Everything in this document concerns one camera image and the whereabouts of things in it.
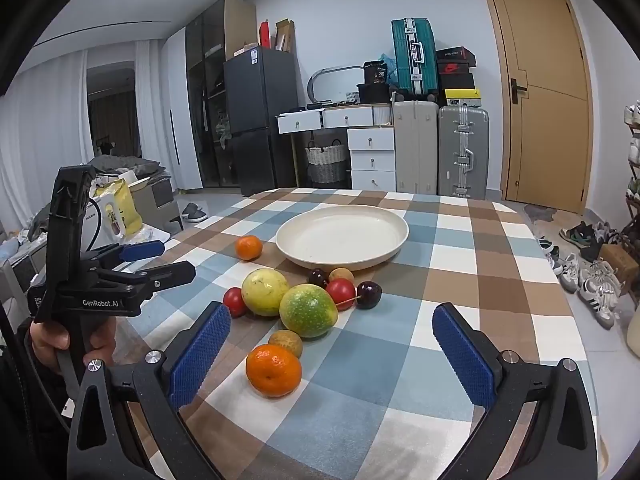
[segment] blue textured pad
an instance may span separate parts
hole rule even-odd
[[[174,410],[195,398],[230,330],[231,314],[220,304],[171,371],[168,399]]]
[[[123,247],[120,259],[123,262],[136,262],[145,258],[154,258],[164,253],[164,244],[160,240],[152,240],[141,244]]]
[[[433,335],[471,402],[489,410],[496,397],[494,375],[487,363],[442,305],[436,307],[431,325]]]

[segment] metal screw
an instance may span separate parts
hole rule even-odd
[[[562,366],[564,366],[564,368],[569,370],[570,372],[573,372],[578,367],[575,364],[575,361],[569,358],[562,360]]]
[[[505,350],[504,352],[502,352],[502,358],[512,365],[520,360],[520,356],[513,350]]]
[[[147,352],[147,354],[145,355],[145,361],[152,365],[157,363],[161,357],[162,354],[159,350],[152,350],[151,352]]]
[[[100,359],[92,359],[86,368],[90,372],[97,372],[100,368],[102,368],[102,361],[100,361]]]

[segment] red fruit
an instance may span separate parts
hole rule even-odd
[[[240,317],[246,314],[246,305],[242,300],[242,289],[237,286],[225,292],[222,303],[228,307],[231,317]]]
[[[356,288],[353,286],[353,283],[346,278],[338,278],[329,282],[329,285],[326,286],[326,291],[332,300],[334,300],[338,310],[347,310],[356,299]]]

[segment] plaid tablecloth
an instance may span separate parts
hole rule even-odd
[[[481,416],[431,330],[433,309],[444,301],[501,350],[544,364],[573,358],[596,420],[584,347],[558,280],[522,218],[492,202],[323,189],[279,189],[241,200],[169,241],[152,262],[190,261],[196,278],[156,294],[139,317],[120,321],[116,360],[166,348],[210,301],[222,300],[258,267],[279,270],[292,286],[303,283],[307,271],[280,253],[276,231],[295,215],[342,204],[393,211],[409,224],[409,239],[391,261],[355,273],[357,282],[382,286],[380,304],[340,313],[327,336],[305,342],[302,384],[287,397],[261,397],[244,373],[247,354],[280,323],[233,321],[198,397],[181,409],[228,480],[437,478]],[[254,262],[235,256],[242,235],[264,242]],[[520,415],[511,458],[530,415],[528,408]],[[138,422],[146,451],[157,457]],[[506,472],[507,455],[494,476]]]

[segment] wooden door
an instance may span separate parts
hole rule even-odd
[[[591,160],[590,88],[569,3],[492,1],[506,62],[506,198],[582,212]]]

